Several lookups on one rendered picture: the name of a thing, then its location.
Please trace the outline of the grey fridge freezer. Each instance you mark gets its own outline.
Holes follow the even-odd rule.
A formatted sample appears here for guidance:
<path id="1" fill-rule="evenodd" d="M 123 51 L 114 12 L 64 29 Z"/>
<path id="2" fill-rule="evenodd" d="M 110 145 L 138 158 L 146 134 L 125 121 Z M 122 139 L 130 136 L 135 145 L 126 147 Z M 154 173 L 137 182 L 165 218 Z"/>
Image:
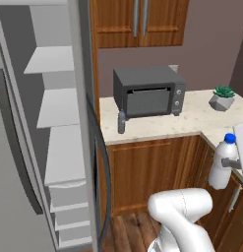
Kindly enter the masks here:
<path id="1" fill-rule="evenodd" d="M 49 187 L 43 186 L 49 194 L 48 214 L 51 219 L 51 232 L 57 252 L 98 252 L 97 238 L 105 219 L 105 207 L 99 202 L 99 166 L 102 159 L 100 148 L 94 147 L 93 132 L 87 112 L 89 96 L 95 115 L 95 98 L 93 87 L 93 70 L 91 57 L 90 1 L 89 0 L 5 0 L 8 5 L 30 6 L 36 47 L 71 46 L 74 59 L 74 70 L 40 74 L 44 83 L 44 91 L 75 89 L 78 100 L 85 179 L 60 184 L 85 181 L 91 222 L 91 243 L 61 249 L 58 232 L 55 230 L 55 216 L 50 211 L 51 196 Z"/>

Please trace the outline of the grey freezer door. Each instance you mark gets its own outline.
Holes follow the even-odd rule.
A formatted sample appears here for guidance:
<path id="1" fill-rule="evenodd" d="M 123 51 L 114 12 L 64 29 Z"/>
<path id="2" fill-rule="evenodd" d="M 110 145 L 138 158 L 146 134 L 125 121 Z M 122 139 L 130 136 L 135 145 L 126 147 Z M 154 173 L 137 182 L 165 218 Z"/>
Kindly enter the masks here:
<path id="1" fill-rule="evenodd" d="M 57 252 L 43 186 L 50 131 L 36 123 L 44 83 L 30 6 L 0 0 L 0 252 Z"/>

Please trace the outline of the wooden base cupboard run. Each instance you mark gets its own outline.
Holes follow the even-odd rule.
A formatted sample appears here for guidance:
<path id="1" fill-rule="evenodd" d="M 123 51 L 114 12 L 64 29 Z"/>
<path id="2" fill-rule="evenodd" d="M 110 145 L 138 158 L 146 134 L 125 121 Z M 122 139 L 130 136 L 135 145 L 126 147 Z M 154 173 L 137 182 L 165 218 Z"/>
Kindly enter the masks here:
<path id="1" fill-rule="evenodd" d="M 194 187 L 205 188 L 213 197 L 213 210 L 198 221 L 208 232 L 215 252 L 243 252 L 243 183 L 231 173 L 228 185 L 223 190 L 214 190 L 209 185 L 209 173 L 213 163 L 214 149 L 200 138 L 195 158 Z M 236 188 L 241 185 L 234 209 L 228 209 Z"/>

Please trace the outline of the wooden base cupboard door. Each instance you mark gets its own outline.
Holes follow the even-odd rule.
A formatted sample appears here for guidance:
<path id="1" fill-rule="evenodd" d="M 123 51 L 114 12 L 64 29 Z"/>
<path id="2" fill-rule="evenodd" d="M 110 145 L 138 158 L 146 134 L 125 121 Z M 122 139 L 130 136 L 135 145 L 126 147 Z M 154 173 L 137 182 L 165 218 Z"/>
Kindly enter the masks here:
<path id="1" fill-rule="evenodd" d="M 144 211 L 156 192 L 190 187 L 200 137 L 110 146 L 112 213 Z"/>

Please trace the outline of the green succulent in grey pot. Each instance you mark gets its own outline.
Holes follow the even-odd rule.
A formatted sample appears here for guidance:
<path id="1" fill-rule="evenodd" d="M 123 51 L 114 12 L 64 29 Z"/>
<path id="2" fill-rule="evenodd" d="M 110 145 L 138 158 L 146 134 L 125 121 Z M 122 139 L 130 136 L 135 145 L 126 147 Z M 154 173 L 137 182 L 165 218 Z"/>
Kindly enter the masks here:
<path id="1" fill-rule="evenodd" d="M 226 111 L 234 101 L 235 92 L 231 87 L 219 86 L 213 91 L 209 105 L 216 111 Z"/>

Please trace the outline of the white bottle with blue cap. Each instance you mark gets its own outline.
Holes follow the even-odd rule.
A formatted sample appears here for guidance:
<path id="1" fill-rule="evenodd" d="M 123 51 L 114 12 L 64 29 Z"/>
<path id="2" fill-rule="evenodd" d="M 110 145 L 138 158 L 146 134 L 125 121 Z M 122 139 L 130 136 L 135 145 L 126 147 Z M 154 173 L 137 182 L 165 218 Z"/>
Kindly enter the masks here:
<path id="1" fill-rule="evenodd" d="M 223 166 L 221 160 L 229 158 L 237 160 L 236 137 L 232 133 L 227 133 L 224 140 L 220 142 L 214 152 L 213 165 L 209 175 L 209 185 L 215 189 L 225 189 L 231 176 L 231 166 Z"/>

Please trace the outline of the white freezer drawers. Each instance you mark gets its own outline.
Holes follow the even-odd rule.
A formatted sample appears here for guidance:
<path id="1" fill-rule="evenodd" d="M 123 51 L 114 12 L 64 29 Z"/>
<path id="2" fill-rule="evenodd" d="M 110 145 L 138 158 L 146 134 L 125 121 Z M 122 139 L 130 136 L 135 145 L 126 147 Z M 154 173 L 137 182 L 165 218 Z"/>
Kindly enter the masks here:
<path id="1" fill-rule="evenodd" d="M 52 185 L 50 211 L 55 216 L 59 247 L 91 243 L 91 222 L 85 181 Z"/>

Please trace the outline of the white freezer shelf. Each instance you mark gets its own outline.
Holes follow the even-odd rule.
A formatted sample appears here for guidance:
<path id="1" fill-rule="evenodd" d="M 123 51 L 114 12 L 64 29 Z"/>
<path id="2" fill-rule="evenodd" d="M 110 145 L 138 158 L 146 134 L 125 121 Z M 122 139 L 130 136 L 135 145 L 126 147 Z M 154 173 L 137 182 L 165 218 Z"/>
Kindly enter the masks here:
<path id="1" fill-rule="evenodd" d="M 74 70 L 71 46 L 37 47 L 24 71 L 25 74 Z"/>
<path id="2" fill-rule="evenodd" d="M 38 128 L 76 125 L 80 122 L 75 89 L 44 92 L 37 120 Z"/>
<path id="3" fill-rule="evenodd" d="M 51 186 L 85 178 L 80 126 L 52 127 L 44 184 Z"/>

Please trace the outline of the dark grey toaster oven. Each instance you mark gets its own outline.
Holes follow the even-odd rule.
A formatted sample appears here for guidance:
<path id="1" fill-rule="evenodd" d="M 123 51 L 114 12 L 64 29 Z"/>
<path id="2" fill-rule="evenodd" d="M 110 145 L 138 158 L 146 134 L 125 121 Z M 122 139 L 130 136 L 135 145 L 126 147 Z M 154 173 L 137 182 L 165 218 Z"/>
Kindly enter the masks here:
<path id="1" fill-rule="evenodd" d="M 186 81 L 170 67 L 115 68 L 113 97 L 127 119 L 173 114 L 178 116 L 186 91 Z"/>

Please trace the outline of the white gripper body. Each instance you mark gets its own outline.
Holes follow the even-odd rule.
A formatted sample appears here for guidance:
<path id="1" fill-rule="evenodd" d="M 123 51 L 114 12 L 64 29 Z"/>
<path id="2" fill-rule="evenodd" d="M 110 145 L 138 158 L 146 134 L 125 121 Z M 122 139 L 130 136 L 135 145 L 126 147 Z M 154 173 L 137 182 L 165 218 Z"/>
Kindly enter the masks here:
<path id="1" fill-rule="evenodd" d="M 241 163 L 243 173 L 243 123 L 235 125 L 233 127 L 234 134 L 236 136 L 236 145 L 238 149 L 239 160 Z"/>

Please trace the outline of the wooden wall cupboard door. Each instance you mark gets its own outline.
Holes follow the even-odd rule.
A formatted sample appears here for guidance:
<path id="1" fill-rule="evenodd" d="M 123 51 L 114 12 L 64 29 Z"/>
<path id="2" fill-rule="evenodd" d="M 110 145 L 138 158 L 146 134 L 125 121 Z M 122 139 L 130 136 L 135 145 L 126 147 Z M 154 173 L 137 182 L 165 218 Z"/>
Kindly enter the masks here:
<path id="1" fill-rule="evenodd" d="M 134 0 L 92 0 L 98 48 L 136 47 L 133 35 Z"/>
<path id="2" fill-rule="evenodd" d="M 190 0 L 150 0 L 147 34 L 140 29 L 142 47 L 179 46 L 183 43 Z"/>

